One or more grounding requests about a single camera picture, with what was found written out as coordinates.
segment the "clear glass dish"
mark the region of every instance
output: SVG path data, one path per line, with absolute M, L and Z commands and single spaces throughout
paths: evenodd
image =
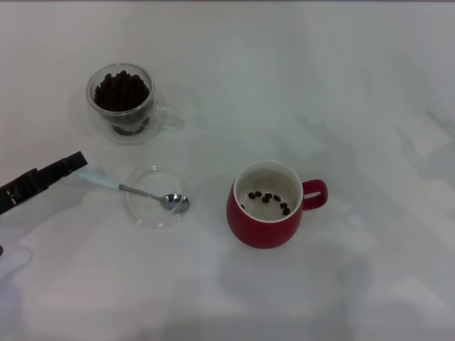
M 171 171 L 152 166 L 136 170 L 127 179 L 125 185 L 143 190 L 158 197 L 168 194 L 188 196 L 188 186 L 182 177 Z M 151 227 L 168 227 L 182 218 L 182 202 L 171 211 L 164 208 L 160 202 L 131 193 L 125 194 L 127 212 L 139 224 Z
M 115 76 L 125 70 L 130 75 L 138 75 L 149 88 L 149 96 L 137 107 L 125 112 L 111 112 L 95 103 L 95 90 L 110 73 Z M 180 114 L 169 103 L 165 103 L 162 96 L 156 91 L 153 78 L 148 72 L 129 63 L 108 65 L 89 79 L 86 88 L 87 101 L 90 105 L 92 123 L 108 139 L 119 144 L 140 144 L 155 136 L 160 129 L 180 128 L 182 121 Z

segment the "metal spoon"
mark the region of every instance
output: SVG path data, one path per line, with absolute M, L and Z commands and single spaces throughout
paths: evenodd
M 150 193 L 144 192 L 143 190 L 138 190 L 136 188 L 123 185 L 118 181 L 115 181 L 99 173 L 92 172 L 91 170 L 81 168 L 80 170 L 77 170 L 73 173 L 80 178 L 90 181 L 91 183 L 96 183 L 97 185 L 108 187 L 113 190 L 124 190 L 126 192 L 143 195 L 144 197 L 149 197 L 150 199 L 157 200 L 161 203 L 161 205 L 163 205 L 164 208 L 169 211 L 173 210 L 179 203 L 180 206 L 178 207 L 176 213 L 183 213 L 190 207 L 190 200 L 187 197 L 182 198 L 181 194 L 168 194 L 162 197 L 157 197 Z

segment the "glass saucer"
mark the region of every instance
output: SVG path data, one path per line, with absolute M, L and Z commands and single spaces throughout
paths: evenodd
M 182 194 L 182 197 L 188 195 L 188 186 L 185 186 L 179 174 L 156 166 L 136 170 L 125 185 L 157 197 L 168 194 Z M 132 218 L 139 224 L 151 227 L 171 226 L 185 214 L 185 212 L 181 212 L 182 202 L 169 211 L 159 201 L 141 195 L 126 193 L 125 200 L 127 211 Z

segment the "glass mug handle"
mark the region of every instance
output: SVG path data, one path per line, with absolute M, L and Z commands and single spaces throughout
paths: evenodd
M 154 107 L 156 120 L 160 127 L 167 130 L 179 130 L 183 126 L 180 112 L 170 103 L 157 101 Z
M 302 183 L 304 187 L 304 195 L 312 194 L 312 193 L 319 193 L 314 197 L 308 197 L 307 199 L 304 198 L 304 211 L 306 210 L 314 210 L 320 206 L 323 206 L 328 199 L 328 189 L 325 182 L 322 180 L 310 180 L 305 181 Z

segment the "white tabletop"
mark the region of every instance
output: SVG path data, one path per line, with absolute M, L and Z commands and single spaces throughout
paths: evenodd
M 178 168 L 192 207 L 135 224 L 67 177 L 0 217 L 0 340 L 453 340 L 454 4 L 0 4 L 0 184 L 82 151 Z M 100 67 L 146 67 L 179 132 L 117 146 Z M 235 174 L 276 159 L 326 206 L 271 250 L 230 231 Z

